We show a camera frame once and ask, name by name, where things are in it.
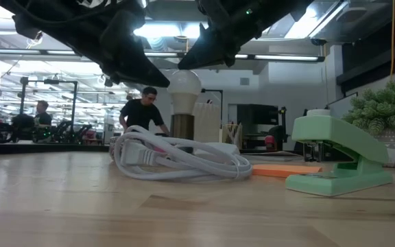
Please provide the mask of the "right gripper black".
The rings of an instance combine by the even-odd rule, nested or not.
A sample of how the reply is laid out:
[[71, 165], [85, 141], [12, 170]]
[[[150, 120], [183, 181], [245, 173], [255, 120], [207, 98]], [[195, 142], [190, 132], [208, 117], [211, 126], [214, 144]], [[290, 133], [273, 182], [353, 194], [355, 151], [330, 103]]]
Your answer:
[[232, 65], [241, 46], [262, 36], [288, 14], [300, 19], [314, 0], [197, 0], [208, 27], [178, 63], [179, 70], [217, 64]]

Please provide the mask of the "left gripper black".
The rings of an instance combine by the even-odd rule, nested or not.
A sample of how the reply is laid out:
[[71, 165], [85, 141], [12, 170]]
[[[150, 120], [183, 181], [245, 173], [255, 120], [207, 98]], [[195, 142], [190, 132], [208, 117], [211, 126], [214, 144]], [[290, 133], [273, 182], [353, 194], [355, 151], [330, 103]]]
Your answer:
[[17, 26], [40, 30], [90, 60], [115, 82], [167, 87], [133, 31], [145, 23], [137, 0], [0, 0]]

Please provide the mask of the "white light bulb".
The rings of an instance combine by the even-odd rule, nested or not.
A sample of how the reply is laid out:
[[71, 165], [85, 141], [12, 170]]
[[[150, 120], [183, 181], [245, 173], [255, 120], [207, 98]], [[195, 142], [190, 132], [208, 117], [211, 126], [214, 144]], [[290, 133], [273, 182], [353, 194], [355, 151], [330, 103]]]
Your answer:
[[202, 91], [202, 83], [194, 71], [178, 70], [171, 75], [167, 91], [171, 96], [175, 115], [192, 115], [198, 95]]

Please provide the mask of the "person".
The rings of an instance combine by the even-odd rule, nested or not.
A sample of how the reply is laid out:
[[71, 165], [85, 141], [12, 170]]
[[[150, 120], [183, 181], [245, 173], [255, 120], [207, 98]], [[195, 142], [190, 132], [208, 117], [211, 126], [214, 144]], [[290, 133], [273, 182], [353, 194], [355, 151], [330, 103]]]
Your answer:
[[170, 132], [161, 117], [159, 109], [154, 105], [158, 91], [151, 86], [143, 89], [141, 99], [130, 99], [120, 110], [119, 123], [124, 130], [130, 126], [140, 126], [149, 130], [149, 123], [153, 121], [165, 135]]
[[52, 122], [52, 117], [47, 113], [47, 109], [49, 104], [44, 101], [38, 101], [36, 105], [36, 116], [34, 117], [34, 121], [36, 125], [45, 125], [50, 126]]

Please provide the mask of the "white textured cup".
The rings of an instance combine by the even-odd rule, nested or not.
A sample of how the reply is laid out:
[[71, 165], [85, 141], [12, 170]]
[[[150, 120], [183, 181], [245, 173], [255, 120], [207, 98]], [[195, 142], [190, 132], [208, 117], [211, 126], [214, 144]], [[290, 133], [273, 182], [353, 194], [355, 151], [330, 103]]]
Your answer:
[[196, 103], [193, 116], [194, 140], [202, 143], [219, 142], [220, 107], [214, 104]]

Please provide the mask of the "ceiling light strip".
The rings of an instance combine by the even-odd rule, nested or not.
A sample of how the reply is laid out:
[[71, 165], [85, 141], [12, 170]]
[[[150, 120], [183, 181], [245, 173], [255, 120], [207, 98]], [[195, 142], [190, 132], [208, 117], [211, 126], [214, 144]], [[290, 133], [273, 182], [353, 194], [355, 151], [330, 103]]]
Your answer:
[[[46, 49], [0, 49], [0, 54], [19, 56], [78, 56], [74, 51], [69, 50], [46, 50]], [[148, 58], [183, 58], [184, 52], [145, 52]], [[269, 60], [269, 61], [290, 61], [290, 62], [322, 62], [324, 56], [292, 56], [292, 55], [255, 55], [237, 54], [237, 60]]]

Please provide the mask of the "black equipment cabinet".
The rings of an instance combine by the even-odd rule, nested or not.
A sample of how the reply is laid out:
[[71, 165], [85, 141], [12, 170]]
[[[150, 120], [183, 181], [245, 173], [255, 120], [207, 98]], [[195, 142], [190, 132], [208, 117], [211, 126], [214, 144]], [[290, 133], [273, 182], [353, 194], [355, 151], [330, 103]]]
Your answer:
[[240, 104], [237, 106], [237, 123], [243, 126], [242, 149], [258, 150], [265, 148], [264, 139], [272, 135], [276, 141], [276, 150], [283, 150], [287, 142], [285, 106], [269, 106], [262, 104]]

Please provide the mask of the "patterned pencil cup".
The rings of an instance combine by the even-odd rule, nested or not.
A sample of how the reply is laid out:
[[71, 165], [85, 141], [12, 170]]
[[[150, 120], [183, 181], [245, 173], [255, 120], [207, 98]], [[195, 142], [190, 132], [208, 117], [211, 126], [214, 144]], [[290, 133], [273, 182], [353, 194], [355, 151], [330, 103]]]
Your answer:
[[222, 143], [233, 144], [242, 148], [243, 126], [241, 124], [225, 124], [222, 126]]

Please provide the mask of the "black office chair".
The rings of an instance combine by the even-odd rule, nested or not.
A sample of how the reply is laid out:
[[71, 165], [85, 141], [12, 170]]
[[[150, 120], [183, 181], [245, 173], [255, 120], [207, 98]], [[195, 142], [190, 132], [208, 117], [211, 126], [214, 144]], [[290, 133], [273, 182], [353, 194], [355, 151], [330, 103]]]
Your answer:
[[31, 141], [35, 128], [34, 118], [21, 114], [12, 118], [13, 142]]

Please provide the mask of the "orange sticky note pad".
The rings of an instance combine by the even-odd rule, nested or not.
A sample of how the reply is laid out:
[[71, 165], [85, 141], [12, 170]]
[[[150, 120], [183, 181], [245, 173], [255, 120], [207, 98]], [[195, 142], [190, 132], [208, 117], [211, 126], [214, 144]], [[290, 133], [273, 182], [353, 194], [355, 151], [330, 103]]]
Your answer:
[[255, 176], [272, 176], [287, 178], [290, 175], [312, 174], [322, 171], [321, 167], [299, 165], [253, 165], [252, 174]]

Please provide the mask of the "mint green stapler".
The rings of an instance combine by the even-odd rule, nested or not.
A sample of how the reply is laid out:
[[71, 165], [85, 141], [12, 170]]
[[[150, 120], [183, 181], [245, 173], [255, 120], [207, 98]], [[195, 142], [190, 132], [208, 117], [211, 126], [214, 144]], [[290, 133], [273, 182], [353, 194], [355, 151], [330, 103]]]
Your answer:
[[294, 121], [294, 141], [309, 147], [305, 161], [331, 163], [327, 172], [290, 175], [289, 190], [333, 197], [393, 182], [383, 169], [387, 148], [364, 130], [330, 115], [307, 115]]

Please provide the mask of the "green potted plant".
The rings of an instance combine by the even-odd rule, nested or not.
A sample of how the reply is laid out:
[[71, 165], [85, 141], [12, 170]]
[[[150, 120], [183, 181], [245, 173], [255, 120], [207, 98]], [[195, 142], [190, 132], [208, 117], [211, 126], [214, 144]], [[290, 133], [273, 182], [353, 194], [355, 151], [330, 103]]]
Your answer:
[[351, 109], [343, 120], [366, 131], [385, 144], [389, 167], [395, 167], [395, 81], [377, 91], [366, 89], [350, 101]]

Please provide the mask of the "low black rig frame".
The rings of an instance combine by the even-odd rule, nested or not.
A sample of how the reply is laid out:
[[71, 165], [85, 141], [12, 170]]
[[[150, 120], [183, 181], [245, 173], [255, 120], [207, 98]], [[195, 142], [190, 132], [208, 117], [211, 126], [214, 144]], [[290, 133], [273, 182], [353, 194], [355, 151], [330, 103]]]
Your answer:
[[220, 119], [223, 121], [224, 91], [221, 89], [202, 89], [201, 93], [217, 92], [220, 93]]

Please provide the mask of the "tall black rig frame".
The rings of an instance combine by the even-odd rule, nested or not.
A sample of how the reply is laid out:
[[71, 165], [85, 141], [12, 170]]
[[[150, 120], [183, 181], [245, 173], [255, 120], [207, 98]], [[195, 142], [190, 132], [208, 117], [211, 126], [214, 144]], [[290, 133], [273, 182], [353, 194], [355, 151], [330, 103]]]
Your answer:
[[22, 77], [20, 79], [20, 83], [22, 85], [22, 91], [21, 91], [21, 103], [20, 103], [20, 114], [22, 115], [24, 113], [24, 104], [25, 104], [25, 94], [26, 94], [26, 88], [29, 83], [33, 82], [43, 82], [44, 84], [48, 85], [55, 85], [55, 84], [73, 84], [73, 96], [72, 96], [72, 107], [71, 107], [71, 120], [69, 122], [69, 133], [67, 137], [68, 143], [75, 143], [76, 142], [76, 134], [74, 131], [74, 122], [75, 122], [75, 107], [76, 107], [76, 98], [77, 98], [77, 90], [78, 90], [78, 81], [64, 81], [64, 80], [59, 80], [59, 79], [44, 79], [44, 80], [30, 80], [28, 77]]

